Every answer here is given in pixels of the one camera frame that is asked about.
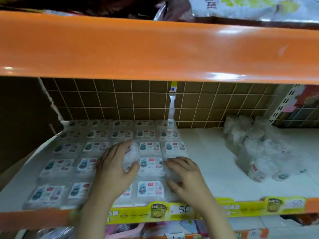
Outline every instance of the left hand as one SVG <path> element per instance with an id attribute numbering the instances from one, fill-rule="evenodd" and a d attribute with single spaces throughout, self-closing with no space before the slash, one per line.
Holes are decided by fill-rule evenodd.
<path id="1" fill-rule="evenodd" d="M 123 157 L 132 140 L 118 143 L 108 149 L 96 165 L 93 190 L 114 202 L 133 183 L 139 164 L 133 163 L 128 172 L 123 170 Z"/>

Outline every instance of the price tag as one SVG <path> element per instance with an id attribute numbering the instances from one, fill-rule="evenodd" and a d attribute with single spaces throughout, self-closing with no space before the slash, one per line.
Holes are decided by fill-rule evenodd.
<path id="1" fill-rule="evenodd" d="M 186 213 L 193 213 L 194 209 L 188 205 L 171 205 L 170 206 L 171 215 L 179 215 Z"/>
<path id="2" fill-rule="evenodd" d="M 166 234 L 165 236 L 167 237 L 167 239 L 185 239 L 185 233 L 184 232 L 180 232 L 180 233 L 173 233 L 173 234 Z"/>
<path id="3" fill-rule="evenodd" d="M 261 234 L 262 234 L 261 230 L 250 230 L 248 232 L 247 239 L 260 239 Z"/>
<path id="4" fill-rule="evenodd" d="M 305 198 L 297 198 L 297 199 L 286 199 L 285 200 L 285 209 L 297 209 L 304 208 L 306 200 Z"/>

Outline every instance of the person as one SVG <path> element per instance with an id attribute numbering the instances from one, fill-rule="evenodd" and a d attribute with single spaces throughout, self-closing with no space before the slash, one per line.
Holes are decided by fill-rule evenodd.
<path id="1" fill-rule="evenodd" d="M 110 148 L 97 164 L 97 171 L 90 197 L 81 212 L 77 239 L 102 239 L 105 224 L 114 201 L 132 184 L 138 170 L 133 163 L 128 172 L 123 171 L 123 157 L 131 140 Z M 178 173 L 182 185 L 168 180 L 170 189 L 195 211 L 199 212 L 211 239 L 236 239 L 226 213 L 207 187 L 196 163 L 186 157 L 164 161 L 165 165 Z"/>

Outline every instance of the hand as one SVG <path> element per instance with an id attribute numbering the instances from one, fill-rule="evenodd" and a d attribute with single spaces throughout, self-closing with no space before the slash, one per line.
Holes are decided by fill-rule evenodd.
<path id="1" fill-rule="evenodd" d="M 133 183 L 139 164 L 133 163 L 128 172 L 123 170 L 123 157 L 132 140 L 118 143 L 108 149 L 96 165 L 93 190 L 113 203 Z"/>
<path id="2" fill-rule="evenodd" d="M 164 163 L 181 176 L 183 180 L 181 186 L 172 180 L 168 180 L 167 184 L 186 204 L 192 206 L 199 213 L 203 213 L 206 208 L 215 203 L 216 200 L 207 187 L 196 163 L 185 157 L 169 158 Z"/>

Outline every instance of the forearm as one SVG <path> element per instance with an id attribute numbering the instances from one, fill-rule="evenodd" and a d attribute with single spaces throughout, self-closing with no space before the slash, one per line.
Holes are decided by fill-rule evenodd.
<path id="1" fill-rule="evenodd" d="M 215 198 L 211 199 L 210 205 L 203 210 L 202 218 L 210 239 L 236 239 L 225 210 Z"/>
<path id="2" fill-rule="evenodd" d="M 105 223 L 113 201 L 107 197 L 92 194 L 82 209 L 77 239 L 105 237 Z"/>

